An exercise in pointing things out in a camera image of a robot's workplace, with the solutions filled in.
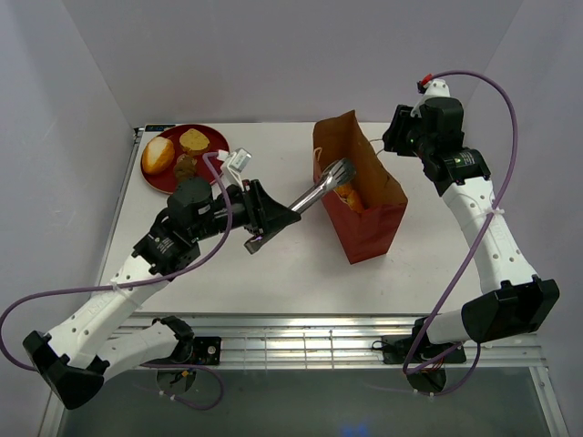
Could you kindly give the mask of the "orange ring doughnut bread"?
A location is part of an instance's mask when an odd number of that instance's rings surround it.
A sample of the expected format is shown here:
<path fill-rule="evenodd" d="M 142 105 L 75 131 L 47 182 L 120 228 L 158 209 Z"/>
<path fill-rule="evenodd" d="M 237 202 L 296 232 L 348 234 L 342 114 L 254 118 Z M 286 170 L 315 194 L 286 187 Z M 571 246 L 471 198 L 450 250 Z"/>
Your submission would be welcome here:
<path fill-rule="evenodd" d="M 339 199 L 350 208 L 350 210 L 359 214 L 364 212 L 361 197 L 351 182 L 347 182 L 337 187 L 334 192 Z"/>

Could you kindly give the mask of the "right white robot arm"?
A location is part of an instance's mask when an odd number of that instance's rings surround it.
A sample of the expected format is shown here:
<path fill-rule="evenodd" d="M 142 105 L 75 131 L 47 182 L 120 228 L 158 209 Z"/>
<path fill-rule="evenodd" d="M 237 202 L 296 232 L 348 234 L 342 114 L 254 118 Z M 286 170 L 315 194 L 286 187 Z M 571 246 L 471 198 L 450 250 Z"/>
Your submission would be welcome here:
<path fill-rule="evenodd" d="M 460 310 L 417 323 L 411 348 L 421 361 L 456 343 L 535 332 L 559 298 L 557 283 L 541 279 L 519 249 L 482 154 L 464 145 L 463 120 L 459 100 L 429 97 L 418 107 L 398 106 L 383 135 L 385 151 L 421 160 L 465 237 L 482 292 Z"/>

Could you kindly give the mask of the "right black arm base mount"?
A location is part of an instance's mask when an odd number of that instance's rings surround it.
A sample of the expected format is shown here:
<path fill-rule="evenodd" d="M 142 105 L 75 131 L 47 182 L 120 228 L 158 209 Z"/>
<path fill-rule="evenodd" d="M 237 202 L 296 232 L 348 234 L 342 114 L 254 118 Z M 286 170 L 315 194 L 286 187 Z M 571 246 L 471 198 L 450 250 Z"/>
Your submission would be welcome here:
<path fill-rule="evenodd" d="M 411 336 L 383 336 L 375 340 L 371 345 L 372 351 L 379 351 L 383 354 L 384 364 L 403 364 L 408 351 L 410 350 L 414 339 Z M 424 361 L 430 361 L 435 356 L 446 351 L 453 343 L 430 344 L 423 340 L 414 353 L 412 363 L 418 364 Z M 466 363 L 466 355 L 463 346 L 457 347 L 448 355 L 443 357 L 445 364 L 462 364 Z"/>

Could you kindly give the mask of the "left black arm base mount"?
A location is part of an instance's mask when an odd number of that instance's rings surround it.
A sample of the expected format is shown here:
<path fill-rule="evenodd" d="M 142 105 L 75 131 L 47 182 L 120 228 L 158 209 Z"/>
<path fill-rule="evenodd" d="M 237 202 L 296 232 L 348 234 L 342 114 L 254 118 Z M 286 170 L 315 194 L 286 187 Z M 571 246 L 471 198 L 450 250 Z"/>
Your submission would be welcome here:
<path fill-rule="evenodd" d="M 204 365 L 220 364 L 222 338 L 195 337 L 190 343 L 179 344 L 167 358 L 148 361 L 147 365 Z"/>

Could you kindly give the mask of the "stainless steel tongs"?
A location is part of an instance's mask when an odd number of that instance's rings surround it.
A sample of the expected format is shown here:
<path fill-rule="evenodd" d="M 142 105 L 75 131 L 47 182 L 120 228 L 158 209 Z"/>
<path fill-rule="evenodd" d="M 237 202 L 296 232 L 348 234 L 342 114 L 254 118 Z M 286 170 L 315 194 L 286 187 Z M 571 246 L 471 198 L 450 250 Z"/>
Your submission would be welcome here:
<path fill-rule="evenodd" d="M 353 162 L 348 158 L 333 161 L 321 174 L 320 178 L 306 192 L 300 195 L 288 207 L 276 203 L 275 219 L 269 221 L 265 230 L 258 236 L 251 237 L 244 243 L 245 249 L 254 254 L 282 230 L 302 219 L 302 214 L 315 203 L 341 185 L 350 182 L 356 175 Z"/>

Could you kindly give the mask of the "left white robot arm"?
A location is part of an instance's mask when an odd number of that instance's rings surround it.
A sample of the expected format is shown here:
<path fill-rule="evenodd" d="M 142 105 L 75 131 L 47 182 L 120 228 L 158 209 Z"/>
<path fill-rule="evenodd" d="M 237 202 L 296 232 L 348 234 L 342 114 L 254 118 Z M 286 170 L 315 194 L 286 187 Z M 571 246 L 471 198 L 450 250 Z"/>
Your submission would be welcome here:
<path fill-rule="evenodd" d="M 90 401 L 106 381 L 141 364 L 190 365 L 197 342 L 176 316 L 156 319 L 131 335 L 112 333 L 176 272 L 200 255 L 199 242 L 244 228 L 253 239 L 270 237 L 299 221 L 297 205 L 285 207 L 258 180 L 230 185 L 214 196 L 204 178 L 181 182 L 148 233 L 134 246 L 109 290 L 91 297 L 47 333 L 33 331 L 23 346 L 36 371 L 69 410 Z"/>

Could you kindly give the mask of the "red and brown paper bag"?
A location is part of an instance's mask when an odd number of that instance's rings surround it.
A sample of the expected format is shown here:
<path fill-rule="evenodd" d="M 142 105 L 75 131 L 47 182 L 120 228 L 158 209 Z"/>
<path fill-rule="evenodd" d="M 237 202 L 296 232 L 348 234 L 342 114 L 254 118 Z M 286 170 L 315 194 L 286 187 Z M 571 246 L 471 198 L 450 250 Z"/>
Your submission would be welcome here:
<path fill-rule="evenodd" d="M 359 193 L 364 212 L 356 213 L 333 191 L 322 203 L 351 264 L 386 254 L 404 217 L 408 198 L 400 183 L 375 154 L 355 112 L 315 123 L 312 132 L 312 178 L 341 158 L 356 169 L 350 181 Z"/>

